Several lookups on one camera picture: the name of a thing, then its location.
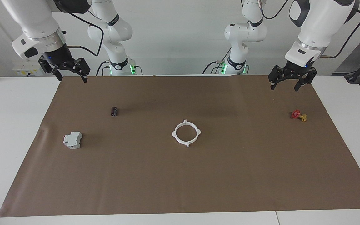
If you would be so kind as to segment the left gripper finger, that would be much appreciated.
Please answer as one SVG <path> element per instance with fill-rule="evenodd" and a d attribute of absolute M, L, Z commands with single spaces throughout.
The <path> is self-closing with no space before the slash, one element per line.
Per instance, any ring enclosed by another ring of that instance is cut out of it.
<path fill-rule="evenodd" d="M 311 82 L 313 81 L 314 77 L 317 74 L 317 70 L 315 68 L 310 68 L 306 74 L 302 74 L 302 73 L 297 73 L 297 83 L 294 86 L 294 90 L 297 92 L 299 91 L 299 89 L 306 85 L 306 84 L 311 84 Z"/>
<path fill-rule="evenodd" d="M 276 88 L 277 83 L 282 81 L 283 68 L 279 66 L 274 66 L 268 75 L 268 80 L 270 82 L 270 88 L 273 91 Z"/>

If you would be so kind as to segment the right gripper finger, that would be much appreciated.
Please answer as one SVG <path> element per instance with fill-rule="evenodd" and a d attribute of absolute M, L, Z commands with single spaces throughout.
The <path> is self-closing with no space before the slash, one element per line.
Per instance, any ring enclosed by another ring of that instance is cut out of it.
<path fill-rule="evenodd" d="M 61 75 L 60 71 L 58 70 L 59 67 L 56 65 L 54 67 L 51 67 L 51 65 L 47 62 L 47 60 L 39 60 L 40 67 L 45 73 L 50 73 L 54 75 L 60 82 L 63 79 L 63 76 Z"/>
<path fill-rule="evenodd" d="M 71 65 L 71 71 L 79 75 L 84 83 L 87 83 L 88 75 L 90 73 L 90 67 L 83 57 L 73 60 L 73 65 Z"/>

